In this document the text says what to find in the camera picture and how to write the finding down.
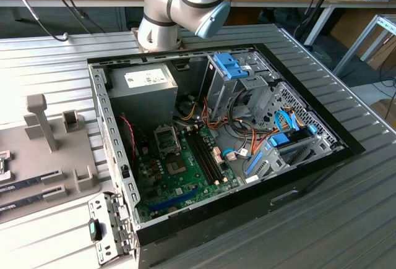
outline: metal hinge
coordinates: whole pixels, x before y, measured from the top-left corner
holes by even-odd
[[[120,195],[105,192],[88,201],[88,227],[95,243],[99,265],[123,255],[134,255],[136,238],[127,206]]]

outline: ram slot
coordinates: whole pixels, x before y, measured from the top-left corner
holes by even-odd
[[[188,133],[186,140],[208,184],[221,181],[223,176],[198,132]]]

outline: green circuit board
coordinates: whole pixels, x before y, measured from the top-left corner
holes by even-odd
[[[184,134],[183,131],[177,134],[181,146],[179,155],[167,156],[162,160],[159,158],[157,146],[150,143],[146,154],[140,156],[137,180],[140,202],[137,210],[142,222],[239,186],[236,176],[226,163],[218,165],[221,174],[226,179],[219,181],[218,184],[208,184]],[[216,144],[210,131],[207,128],[201,128],[199,134],[207,145],[207,150],[211,152]]]

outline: aluminum extrusion table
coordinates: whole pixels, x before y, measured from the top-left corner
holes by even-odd
[[[210,40],[183,32],[188,48],[265,43],[367,149],[315,191],[158,268],[390,268],[396,261],[395,131],[319,61],[274,25],[224,27]],[[128,33],[0,40],[0,89],[44,93],[47,115],[76,109],[88,121],[103,190],[111,183],[93,110],[87,58],[138,52]],[[2,127],[22,124],[14,115]],[[3,265],[98,268],[87,229],[92,196],[0,225]],[[133,268],[125,257],[108,268]]]
[[[345,68],[346,65],[351,61],[351,58],[354,54],[359,50],[360,46],[369,38],[370,34],[378,27],[384,28],[380,35],[376,38],[376,40],[372,43],[372,45],[367,49],[367,51],[360,57],[360,59],[364,62],[367,58],[370,58],[372,53],[377,50],[382,43],[389,39],[389,36],[396,35],[396,14],[385,14],[379,15],[377,14],[372,18],[367,27],[363,30],[358,39],[353,43],[349,51],[346,52],[344,57],[338,63],[333,73],[338,75]]]

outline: power supply label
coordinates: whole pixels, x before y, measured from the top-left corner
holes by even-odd
[[[125,74],[125,80],[129,88],[156,85],[168,81],[161,69],[130,72]]]

